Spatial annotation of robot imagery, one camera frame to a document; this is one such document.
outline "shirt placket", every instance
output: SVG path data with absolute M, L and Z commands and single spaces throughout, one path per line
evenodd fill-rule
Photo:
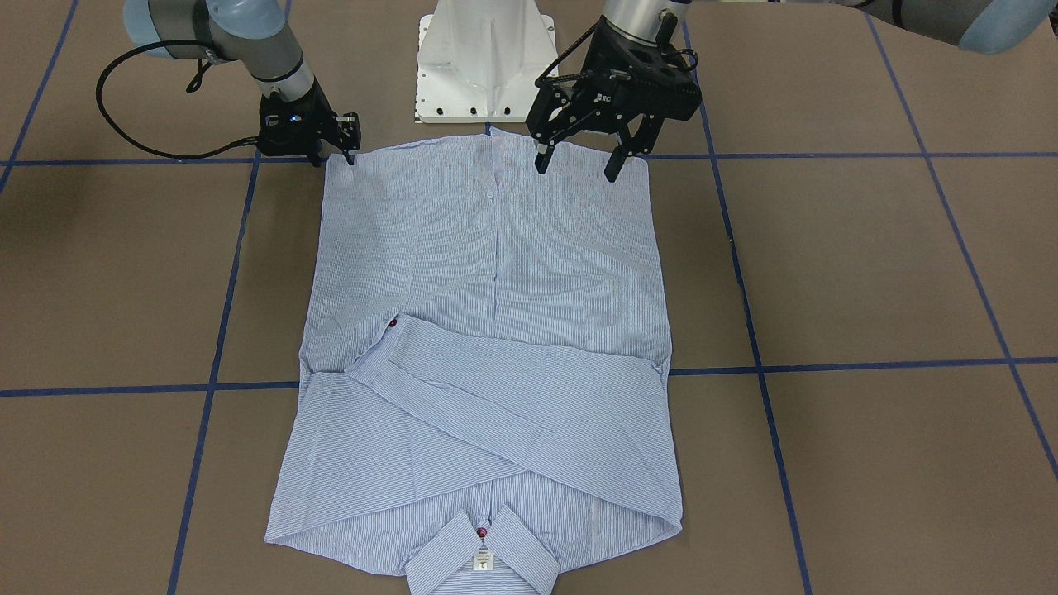
M 492 276 L 492 331 L 499 336 L 499 304 L 500 289 L 504 278 L 504 190 L 503 185 L 503 139 L 498 136 L 487 137 L 489 143 L 490 175 L 486 182 L 486 198 L 489 200 L 493 219 L 493 276 Z

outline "shirt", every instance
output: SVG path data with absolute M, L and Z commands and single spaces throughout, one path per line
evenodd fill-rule
M 563 144 L 541 176 L 534 150 L 493 130 L 328 162 L 266 541 L 413 595 L 547 595 L 680 530 L 646 164 L 610 184 Z

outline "brown floor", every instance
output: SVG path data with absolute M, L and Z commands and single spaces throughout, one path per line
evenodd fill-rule
M 602 3 L 540 1 L 562 47 Z M 122 1 L 74 4 L 0 5 L 0 592 L 406 593 L 261 541 L 323 172 L 126 145 L 92 98 Z M 412 122 L 434 2 L 397 5 L 296 1 L 331 104 L 367 149 L 481 132 Z M 715 146 L 695 116 L 651 162 L 686 530 L 555 593 L 1058 593 L 1058 43 L 689 21 Z M 240 67 L 186 95 L 193 70 L 130 64 L 111 110 L 172 150 L 253 133 Z

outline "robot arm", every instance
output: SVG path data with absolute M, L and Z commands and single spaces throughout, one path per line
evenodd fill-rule
M 1047 17 L 1055 3 L 788 1 L 852 6 L 908 31 L 986 54 L 1018 44 Z M 617 136 L 617 148 L 605 168 L 606 178 L 614 181 L 627 158 L 653 150 L 664 119 L 689 120 L 694 114 L 701 101 L 701 91 L 691 74 L 697 66 L 697 54 L 689 49 L 676 50 L 671 43 L 690 3 L 607 0 L 599 21 L 536 79 L 540 91 L 526 125 L 537 143 L 537 172 L 547 170 L 557 143 L 591 130 Z M 207 64 L 200 67 L 200 75 L 209 65 L 241 60 L 262 94 L 260 131 L 244 141 L 256 144 L 262 154 L 305 155 L 320 165 L 321 140 L 325 140 L 352 163 L 351 151 L 360 148 L 359 118 L 351 112 L 338 115 L 331 110 L 276 0 L 126 0 L 125 25 L 141 50 L 152 44 L 149 53 L 154 55 L 204 60 Z M 579 73 L 546 75 L 589 37 Z M 108 71 L 101 77 L 97 101 L 116 129 L 102 105 L 102 82 Z M 640 118 L 635 130 L 630 128 Z M 141 148 L 171 157 L 129 140 Z
M 789 0 L 859 8 L 908 31 L 964 50 L 995 54 L 1020 43 L 1055 0 Z M 690 71 L 691 50 L 671 44 L 690 0 L 607 0 L 581 72 L 537 79 L 540 91 L 526 125 L 536 140 L 536 170 L 547 170 L 554 145 L 590 130 L 617 136 L 605 168 L 614 181 L 625 159 L 654 148 L 665 118 L 689 120 L 701 93 Z M 567 50 L 558 61 L 569 54 Z M 685 55 L 691 59 L 685 61 Z M 642 116 L 633 132 L 628 123 Z
M 352 162 L 360 148 L 355 113 L 338 115 L 309 67 L 276 0 L 126 0 L 125 26 L 138 46 L 195 40 L 149 53 L 213 64 L 240 60 L 261 89 L 257 148 L 305 155 L 320 165 L 320 141 Z
M 886 22 L 981 54 L 1014 48 L 1055 7 L 1054 0 L 838 0 Z

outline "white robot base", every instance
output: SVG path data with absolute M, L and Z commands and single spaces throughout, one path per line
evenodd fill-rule
M 533 0 L 440 0 L 419 21 L 415 120 L 525 122 L 558 52 Z

